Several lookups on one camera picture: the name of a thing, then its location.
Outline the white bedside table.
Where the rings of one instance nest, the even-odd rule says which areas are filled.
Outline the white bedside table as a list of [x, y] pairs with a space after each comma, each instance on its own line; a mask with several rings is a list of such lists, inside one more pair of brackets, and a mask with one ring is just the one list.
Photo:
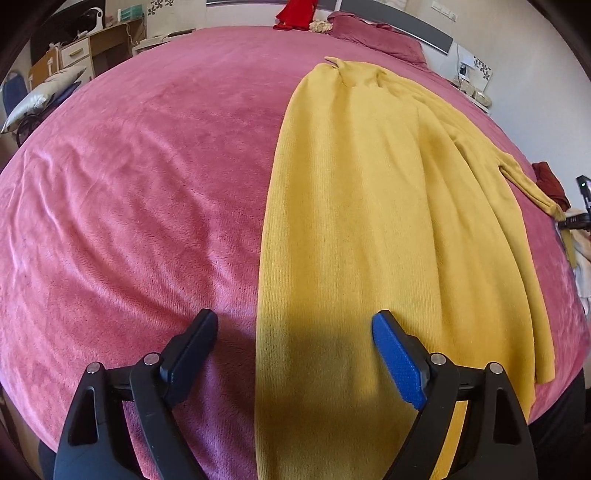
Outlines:
[[460, 78], [457, 82], [457, 88], [464, 96], [485, 114], [490, 114], [492, 100], [482, 91], [477, 89], [466, 79]]

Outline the pink pillow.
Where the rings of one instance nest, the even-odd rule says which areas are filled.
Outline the pink pillow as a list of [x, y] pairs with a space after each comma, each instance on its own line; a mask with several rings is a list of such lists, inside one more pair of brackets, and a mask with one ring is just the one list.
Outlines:
[[334, 12], [328, 17], [329, 35], [382, 52], [418, 67], [427, 68], [421, 43], [385, 23], [367, 23], [352, 13]]

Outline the grey headboard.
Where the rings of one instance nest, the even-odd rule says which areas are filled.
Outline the grey headboard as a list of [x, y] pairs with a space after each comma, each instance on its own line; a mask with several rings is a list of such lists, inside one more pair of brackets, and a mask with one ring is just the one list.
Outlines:
[[389, 24], [437, 51], [448, 55], [454, 39], [427, 22], [379, 1], [344, 0], [319, 1], [317, 10], [352, 13], [373, 23]]

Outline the wooden desk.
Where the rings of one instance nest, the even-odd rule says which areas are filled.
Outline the wooden desk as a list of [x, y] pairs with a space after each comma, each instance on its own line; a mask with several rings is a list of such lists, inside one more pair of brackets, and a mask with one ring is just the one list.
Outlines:
[[89, 36], [93, 77], [132, 57], [132, 50], [146, 38], [144, 19], [122, 22]]

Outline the red garment at headboard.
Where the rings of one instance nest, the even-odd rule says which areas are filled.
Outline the red garment at headboard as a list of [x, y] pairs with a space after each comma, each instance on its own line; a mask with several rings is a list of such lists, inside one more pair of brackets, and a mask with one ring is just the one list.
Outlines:
[[317, 7], [318, 0], [288, 0], [283, 10], [276, 15], [273, 29], [308, 31]]

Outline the blue chair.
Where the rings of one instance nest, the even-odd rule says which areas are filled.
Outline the blue chair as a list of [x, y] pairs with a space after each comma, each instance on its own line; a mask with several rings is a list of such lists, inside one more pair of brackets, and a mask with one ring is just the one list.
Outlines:
[[28, 90], [20, 72], [11, 70], [2, 84], [2, 102], [6, 116], [27, 96]]

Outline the cream stuffed toy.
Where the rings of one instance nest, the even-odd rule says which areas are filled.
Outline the cream stuffed toy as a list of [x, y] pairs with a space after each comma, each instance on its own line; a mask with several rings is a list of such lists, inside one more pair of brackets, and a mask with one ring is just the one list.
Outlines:
[[314, 20], [308, 26], [308, 31], [318, 34], [327, 34], [332, 31], [332, 23], [328, 20]]

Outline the yellow knit sweater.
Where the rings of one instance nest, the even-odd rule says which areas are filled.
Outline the yellow knit sweater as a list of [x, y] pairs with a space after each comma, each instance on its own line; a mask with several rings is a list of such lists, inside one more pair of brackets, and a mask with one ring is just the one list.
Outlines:
[[263, 479], [380, 479], [415, 414], [373, 344], [382, 310], [463, 366], [503, 365], [524, 412], [555, 376], [516, 193], [560, 207], [462, 112], [377, 65], [327, 58], [280, 128], [256, 315]]

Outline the pink plush bed blanket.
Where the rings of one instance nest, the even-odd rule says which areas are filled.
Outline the pink plush bed blanket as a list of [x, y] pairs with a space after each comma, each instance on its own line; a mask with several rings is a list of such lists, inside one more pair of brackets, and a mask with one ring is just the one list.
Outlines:
[[[365, 46], [264, 27], [199, 30], [83, 86], [1, 175], [1, 382], [56, 449], [83, 369], [136, 362], [204, 308], [214, 351], [176, 413], [212, 479], [256, 466], [256, 315], [263, 222], [288, 103], [327, 58], [412, 80], [462, 112], [535, 182], [494, 121], [428, 67]], [[555, 376], [535, 426], [582, 397], [590, 336], [556, 219], [516, 193], [545, 302]]]

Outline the white drawer cabinet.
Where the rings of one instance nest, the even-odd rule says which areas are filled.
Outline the white drawer cabinet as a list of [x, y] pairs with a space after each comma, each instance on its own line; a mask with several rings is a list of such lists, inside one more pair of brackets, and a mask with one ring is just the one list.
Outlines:
[[88, 38], [79, 39], [60, 49], [60, 67], [65, 69], [72, 65], [85, 68], [80, 77], [82, 83], [94, 79], [93, 60]]

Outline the dark red folded garment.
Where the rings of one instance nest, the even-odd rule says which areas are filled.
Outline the dark red folded garment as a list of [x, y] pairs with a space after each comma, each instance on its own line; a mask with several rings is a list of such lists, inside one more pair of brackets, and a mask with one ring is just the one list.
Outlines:
[[538, 187], [560, 208], [567, 212], [571, 208], [571, 204], [566, 196], [562, 184], [554, 175], [547, 162], [533, 163], [532, 168], [536, 176], [536, 184]]

